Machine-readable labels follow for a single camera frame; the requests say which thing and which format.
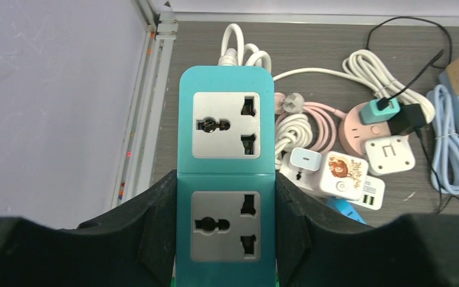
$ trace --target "black adapter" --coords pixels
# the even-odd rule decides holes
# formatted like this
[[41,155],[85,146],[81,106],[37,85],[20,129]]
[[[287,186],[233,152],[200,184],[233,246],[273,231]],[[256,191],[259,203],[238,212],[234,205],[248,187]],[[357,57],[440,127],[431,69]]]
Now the black adapter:
[[389,119],[387,123],[392,136],[406,136],[414,132],[415,129],[420,129],[427,125],[419,103],[402,105],[400,112]]

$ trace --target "teal power strip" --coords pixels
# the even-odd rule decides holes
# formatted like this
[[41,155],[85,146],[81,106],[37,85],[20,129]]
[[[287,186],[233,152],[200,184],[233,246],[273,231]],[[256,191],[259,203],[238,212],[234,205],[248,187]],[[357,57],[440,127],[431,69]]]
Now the teal power strip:
[[275,286],[274,120],[262,68],[182,75],[176,286]]

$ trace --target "usb charger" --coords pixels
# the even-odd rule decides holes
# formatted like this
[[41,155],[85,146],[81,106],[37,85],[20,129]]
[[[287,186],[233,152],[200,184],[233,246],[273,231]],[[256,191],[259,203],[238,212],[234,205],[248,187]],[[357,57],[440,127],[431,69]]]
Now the usb charger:
[[383,99],[374,99],[367,103],[360,111],[360,121],[364,125],[382,123],[391,119],[400,111],[399,101],[386,101],[384,108],[380,107]]

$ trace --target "blue plug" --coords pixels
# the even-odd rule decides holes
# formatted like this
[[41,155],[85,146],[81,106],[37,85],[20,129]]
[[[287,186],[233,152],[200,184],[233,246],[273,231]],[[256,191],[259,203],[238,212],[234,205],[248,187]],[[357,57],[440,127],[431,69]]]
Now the blue plug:
[[358,221],[359,223],[366,224],[365,220],[363,220],[358,211],[356,211],[356,209],[354,209],[354,207],[345,199],[330,197],[326,202],[326,205],[328,205],[332,209],[337,210],[341,214]]
[[379,99],[371,100],[360,111],[360,121],[364,125],[376,124],[388,121],[400,111],[399,101],[394,98],[388,102],[388,106],[379,110],[377,102]]

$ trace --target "white plug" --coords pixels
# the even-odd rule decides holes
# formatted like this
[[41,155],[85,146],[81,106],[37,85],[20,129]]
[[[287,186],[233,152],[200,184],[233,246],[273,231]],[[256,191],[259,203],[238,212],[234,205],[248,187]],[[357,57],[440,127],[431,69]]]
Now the white plug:
[[370,139],[365,142],[365,154],[369,172],[377,176],[405,172],[416,164],[411,146],[403,136]]
[[358,200],[348,200],[348,202],[372,210],[378,210],[383,206],[384,187],[383,180],[368,175],[365,178],[363,195]]
[[285,175],[285,177],[303,190],[303,192],[312,194],[314,192],[311,187],[312,174],[303,173],[300,168],[291,164],[290,158],[291,153],[287,152],[282,159],[282,165],[280,166],[279,172]]
[[358,200],[363,194],[368,168],[367,161],[361,158],[329,151],[313,175],[313,195]]
[[290,114],[299,114],[304,108],[304,97],[299,93],[289,94],[282,103],[282,108]]
[[321,166],[323,156],[319,152],[305,148],[294,148],[289,162],[298,168],[298,171],[307,175],[314,173]]

